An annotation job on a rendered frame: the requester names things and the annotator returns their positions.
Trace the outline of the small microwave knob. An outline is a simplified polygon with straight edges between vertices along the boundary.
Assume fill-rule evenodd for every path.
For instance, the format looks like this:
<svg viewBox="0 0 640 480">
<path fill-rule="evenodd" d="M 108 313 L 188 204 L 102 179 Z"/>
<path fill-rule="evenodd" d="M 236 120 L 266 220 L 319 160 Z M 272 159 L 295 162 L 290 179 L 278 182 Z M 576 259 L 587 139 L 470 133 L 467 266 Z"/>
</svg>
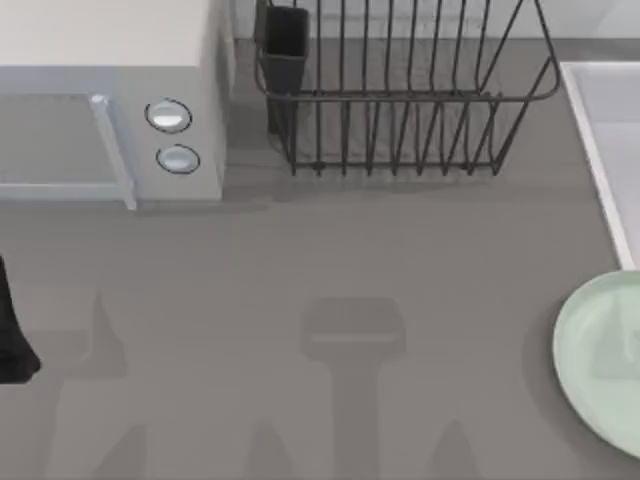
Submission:
<svg viewBox="0 0 640 480">
<path fill-rule="evenodd" d="M 201 165 L 199 154 L 191 147 L 182 144 L 159 149 L 155 159 L 163 170 L 174 175 L 190 175 Z"/>
</svg>

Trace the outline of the large microwave knob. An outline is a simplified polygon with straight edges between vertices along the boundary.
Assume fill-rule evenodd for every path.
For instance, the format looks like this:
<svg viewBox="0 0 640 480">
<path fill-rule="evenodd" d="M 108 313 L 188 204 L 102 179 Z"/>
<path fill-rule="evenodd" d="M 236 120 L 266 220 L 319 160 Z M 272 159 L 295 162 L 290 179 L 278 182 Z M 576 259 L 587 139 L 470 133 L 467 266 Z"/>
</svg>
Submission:
<svg viewBox="0 0 640 480">
<path fill-rule="evenodd" d="M 166 134 L 183 132 L 190 127 L 193 121 L 193 115 L 189 108 L 170 98 L 147 104 L 144 116 L 152 128 Z"/>
</svg>

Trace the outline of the dark cutlery holder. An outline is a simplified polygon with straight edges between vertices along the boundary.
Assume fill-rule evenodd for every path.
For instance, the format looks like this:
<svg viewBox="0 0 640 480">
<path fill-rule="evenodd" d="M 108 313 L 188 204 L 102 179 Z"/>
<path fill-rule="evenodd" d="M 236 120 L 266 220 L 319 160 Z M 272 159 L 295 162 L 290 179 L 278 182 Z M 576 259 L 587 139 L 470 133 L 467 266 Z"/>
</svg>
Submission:
<svg viewBox="0 0 640 480">
<path fill-rule="evenodd" d="M 256 0 L 254 42 L 267 92 L 268 133 L 288 131 L 286 101 L 302 88 L 309 53 L 309 11 L 297 6 L 275 5 L 271 0 Z"/>
</svg>

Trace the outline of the pale microwave oven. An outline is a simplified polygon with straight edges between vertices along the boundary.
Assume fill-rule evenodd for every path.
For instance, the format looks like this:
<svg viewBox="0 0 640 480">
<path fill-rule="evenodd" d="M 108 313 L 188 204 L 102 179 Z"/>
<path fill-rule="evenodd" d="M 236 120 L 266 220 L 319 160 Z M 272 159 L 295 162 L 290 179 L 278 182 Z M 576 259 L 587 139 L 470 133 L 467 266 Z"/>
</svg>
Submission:
<svg viewBox="0 0 640 480">
<path fill-rule="evenodd" d="M 104 94 L 142 202 L 222 197 L 235 82 L 227 0 L 0 0 L 0 94 Z M 166 134 L 147 104 L 185 104 L 190 127 Z M 182 144 L 201 160 L 190 175 L 163 170 L 159 149 Z"/>
</svg>

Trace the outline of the microwave oven door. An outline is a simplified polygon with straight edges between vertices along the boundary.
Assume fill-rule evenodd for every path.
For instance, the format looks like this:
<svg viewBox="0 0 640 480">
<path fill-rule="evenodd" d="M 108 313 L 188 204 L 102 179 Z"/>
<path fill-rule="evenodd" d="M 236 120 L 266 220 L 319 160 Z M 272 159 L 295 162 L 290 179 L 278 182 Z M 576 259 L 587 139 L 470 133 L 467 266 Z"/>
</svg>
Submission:
<svg viewBox="0 0 640 480">
<path fill-rule="evenodd" d="M 0 94 L 0 201 L 121 201 L 132 169 L 104 94 Z"/>
</svg>

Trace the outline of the pale green plate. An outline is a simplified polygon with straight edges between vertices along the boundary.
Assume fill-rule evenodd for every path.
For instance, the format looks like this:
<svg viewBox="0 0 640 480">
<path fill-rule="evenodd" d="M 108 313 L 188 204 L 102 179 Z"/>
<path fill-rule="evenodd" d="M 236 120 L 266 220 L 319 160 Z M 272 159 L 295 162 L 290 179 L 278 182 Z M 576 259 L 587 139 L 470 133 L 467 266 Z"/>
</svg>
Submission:
<svg viewBox="0 0 640 480">
<path fill-rule="evenodd" d="M 569 295 L 551 352 L 560 388 L 581 421 L 640 460 L 640 271 L 597 276 Z"/>
</svg>

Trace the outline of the white sink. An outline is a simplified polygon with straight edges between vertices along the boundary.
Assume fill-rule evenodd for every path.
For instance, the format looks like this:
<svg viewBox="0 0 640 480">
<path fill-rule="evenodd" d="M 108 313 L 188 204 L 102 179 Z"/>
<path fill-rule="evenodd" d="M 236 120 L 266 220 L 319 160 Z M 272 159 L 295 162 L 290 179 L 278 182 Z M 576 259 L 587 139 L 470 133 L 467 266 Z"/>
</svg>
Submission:
<svg viewBox="0 0 640 480">
<path fill-rule="evenodd" d="M 640 61 L 561 73 L 619 266 L 640 270 Z"/>
</svg>

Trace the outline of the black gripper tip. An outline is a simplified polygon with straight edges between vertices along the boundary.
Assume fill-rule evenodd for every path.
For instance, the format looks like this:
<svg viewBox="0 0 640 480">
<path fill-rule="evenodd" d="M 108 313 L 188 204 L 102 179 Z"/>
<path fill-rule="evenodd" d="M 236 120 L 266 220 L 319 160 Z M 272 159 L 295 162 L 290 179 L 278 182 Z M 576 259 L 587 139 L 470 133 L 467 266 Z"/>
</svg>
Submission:
<svg viewBox="0 0 640 480">
<path fill-rule="evenodd" d="M 0 255 L 0 385 L 26 384 L 41 368 L 41 360 L 18 322 L 5 262 Z"/>
</svg>

